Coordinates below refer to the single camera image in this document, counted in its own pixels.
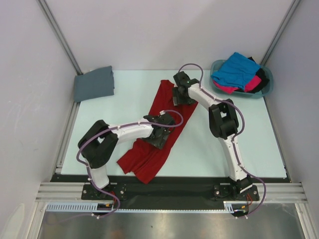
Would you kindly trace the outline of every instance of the gray cloth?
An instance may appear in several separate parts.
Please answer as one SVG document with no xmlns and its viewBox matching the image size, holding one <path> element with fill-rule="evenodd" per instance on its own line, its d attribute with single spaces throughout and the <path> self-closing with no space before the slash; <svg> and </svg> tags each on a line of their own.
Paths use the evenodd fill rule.
<svg viewBox="0 0 319 239">
<path fill-rule="evenodd" d="M 114 95 L 112 66 L 98 68 L 74 79 L 74 101 Z"/>
</svg>

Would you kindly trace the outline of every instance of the plastic bin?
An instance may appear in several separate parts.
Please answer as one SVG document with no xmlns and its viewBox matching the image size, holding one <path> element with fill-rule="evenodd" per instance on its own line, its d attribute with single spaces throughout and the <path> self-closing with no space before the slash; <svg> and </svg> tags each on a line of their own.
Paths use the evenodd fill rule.
<svg viewBox="0 0 319 239">
<path fill-rule="evenodd" d="M 211 65 L 211 69 L 210 69 L 210 84 L 213 88 L 214 91 L 218 92 L 218 93 L 224 93 L 229 95 L 228 93 L 222 91 L 221 89 L 219 89 L 217 86 L 215 86 L 215 84 L 213 83 L 213 79 L 211 77 L 211 75 L 213 74 L 213 72 L 218 71 L 221 66 L 224 64 L 226 60 L 218 60 L 215 61 L 212 65 Z M 265 71 L 266 77 L 269 79 L 269 83 L 259 92 L 257 93 L 248 93 L 248 92 L 238 92 L 238 91 L 234 91 L 232 93 L 232 95 L 236 95 L 236 96 L 243 96 L 243 97 L 250 97 L 250 98 L 261 98 L 264 97 L 268 94 L 271 93 L 271 91 L 273 91 L 274 88 L 274 79 L 273 79 L 273 74 L 271 74 L 271 71 L 269 70 L 268 67 L 266 66 L 261 66 L 261 68 L 263 68 L 263 70 Z"/>
</svg>

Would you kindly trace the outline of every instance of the white wall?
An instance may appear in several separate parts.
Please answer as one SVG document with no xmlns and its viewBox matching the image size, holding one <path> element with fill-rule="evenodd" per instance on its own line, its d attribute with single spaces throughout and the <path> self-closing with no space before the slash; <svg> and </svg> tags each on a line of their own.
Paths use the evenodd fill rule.
<svg viewBox="0 0 319 239">
<path fill-rule="evenodd" d="M 39 184 L 54 163 L 75 71 L 35 0 L 1 1 L 0 32 L 1 235 L 20 203 L 22 230 L 29 223 Z"/>
<path fill-rule="evenodd" d="M 260 61 L 292 0 L 47 0 L 83 72 Z"/>
<path fill-rule="evenodd" d="M 319 222 L 319 1 L 301 2 L 270 58 L 268 97 L 288 171 L 303 183 Z"/>
</svg>

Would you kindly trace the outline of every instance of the gray floor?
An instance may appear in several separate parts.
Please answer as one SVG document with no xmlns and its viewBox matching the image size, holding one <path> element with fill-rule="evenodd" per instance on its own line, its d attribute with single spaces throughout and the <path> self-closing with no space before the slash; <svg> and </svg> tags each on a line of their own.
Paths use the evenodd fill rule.
<svg viewBox="0 0 319 239">
<path fill-rule="evenodd" d="M 96 220 L 46 213 L 38 239 L 303 239 L 294 204 L 267 204 L 248 220 L 230 214 L 116 213 Z"/>
</svg>

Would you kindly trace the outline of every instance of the red cloth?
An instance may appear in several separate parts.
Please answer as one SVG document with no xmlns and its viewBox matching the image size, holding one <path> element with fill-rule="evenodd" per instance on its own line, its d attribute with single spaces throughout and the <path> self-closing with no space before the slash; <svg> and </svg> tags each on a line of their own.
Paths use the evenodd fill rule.
<svg viewBox="0 0 319 239">
<path fill-rule="evenodd" d="M 237 87 L 231 87 L 231 86 L 222 86 L 220 84 L 218 84 L 216 81 L 213 81 L 215 86 L 217 86 L 219 89 L 221 89 L 222 91 L 226 92 L 226 93 L 233 93 L 234 91 L 238 90 Z"/>
<path fill-rule="evenodd" d="M 256 86 L 259 85 L 260 82 L 261 79 L 258 76 L 254 76 L 254 78 L 251 79 L 251 81 L 245 86 L 245 92 L 252 91 Z"/>
<path fill-rule="evenodd" d="M 169 80 L 161 80 L 149 115 L 158 116 L 160 111 L 176 110 L 183 116 L 183 124 L 176 127 L 168 136 L 162 150 L 141 139 L 137 139 L 133 144 L 133 148 L 127 151 L 127 153 L 118 160 L 118 164 L 124 173 L 134 172 L 136 177 L 145 184 L 149 183 L 162 168 L 168 158 L 170 149 L 173 147 L 197 106 L 197 103 L 192 105 L 174 106 L 172 94 L 173 87 L 174 84 Z M 175 113 L 170 114 L 176 123 L 180 122 L 179 115 Z"/>
</svg>

